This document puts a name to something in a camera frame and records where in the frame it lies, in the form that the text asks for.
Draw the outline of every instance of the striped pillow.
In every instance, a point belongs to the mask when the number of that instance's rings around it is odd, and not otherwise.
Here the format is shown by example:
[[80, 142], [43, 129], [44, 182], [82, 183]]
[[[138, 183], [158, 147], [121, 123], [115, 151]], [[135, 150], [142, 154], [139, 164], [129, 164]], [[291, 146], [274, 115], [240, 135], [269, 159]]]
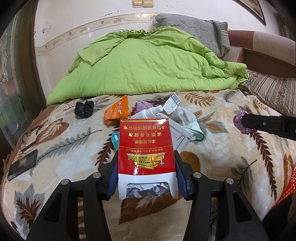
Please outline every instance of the striped pillow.
[[249, 79], [239, 89], [286, 116], [296, 117], [296, 78], [282, 78], [248, 70]]

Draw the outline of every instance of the crumpled purple paper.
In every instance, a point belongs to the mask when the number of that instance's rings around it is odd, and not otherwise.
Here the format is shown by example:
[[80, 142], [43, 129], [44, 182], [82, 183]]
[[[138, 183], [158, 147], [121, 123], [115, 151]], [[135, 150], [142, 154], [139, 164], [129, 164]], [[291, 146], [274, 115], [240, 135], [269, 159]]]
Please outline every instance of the crumpled purple paper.
[[140, 112], [141, 110], [146, 110], [153, 107], [153, 105], [151, 105], [150, 103], [144, 101], [144, 100], [140, 100], [136, 102], [136, 106], [133, 107], [133, 110], [131, 112], [132, 115]]
[[133, 188], [127, 188], [126, 189], [126, 198], [154, 198], [154, 197], [160, 197], [166, 193], [170, 192], [170, 187], [168, 183], [162, 182], [160, 185], [156, 185], [151, 189], [142, 190], [133, 187]]
[[242, 117], [244, 114], [248, 114], [248, 112], [246, 110], [241, 110], [237, 115], [235, 115], [233, 117], [233, 124], [241, 131], [242, 134], [249, 134], [251, 129], [245, 128], [242, 125]]

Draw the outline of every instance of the black plastic bag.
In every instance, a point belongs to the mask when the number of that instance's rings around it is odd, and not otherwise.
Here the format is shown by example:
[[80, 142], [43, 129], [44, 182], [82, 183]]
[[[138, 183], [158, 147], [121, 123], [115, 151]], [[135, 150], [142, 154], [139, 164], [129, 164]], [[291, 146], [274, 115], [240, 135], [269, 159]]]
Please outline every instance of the black plastic bag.
[[94, 102], [93, 101], [85, 101], [82, 103], [78, 101], [75, 105], [74, 113], [75, 115], [79, 116], [80, 118], [88, 118], [94, 112]]

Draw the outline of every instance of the foil wrapper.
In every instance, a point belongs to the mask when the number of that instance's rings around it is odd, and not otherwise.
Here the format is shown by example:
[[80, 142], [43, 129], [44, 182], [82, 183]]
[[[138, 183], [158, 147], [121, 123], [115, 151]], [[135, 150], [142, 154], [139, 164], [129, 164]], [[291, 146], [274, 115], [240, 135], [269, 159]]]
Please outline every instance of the foil wrapper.
[[137, 187], [128, 187], [126, 189], [126, 198], [154, 198], [160, 197], [166, 193], [170, 192], [168, 183], [155, 183], [156, 185], [153, 188], [141, 190]]

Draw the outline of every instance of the gray pillow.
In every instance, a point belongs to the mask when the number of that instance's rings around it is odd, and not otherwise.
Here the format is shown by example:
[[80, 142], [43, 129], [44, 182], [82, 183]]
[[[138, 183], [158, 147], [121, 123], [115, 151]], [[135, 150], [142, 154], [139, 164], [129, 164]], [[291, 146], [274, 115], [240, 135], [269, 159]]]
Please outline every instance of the gray pillow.
[[224, 58], [230, 50], [227, 22], [207, 21], [177, 14], [159, 14], [155, 16], [155, 20], [159, 27], [173, 26], [196, 37], [218, 58]]

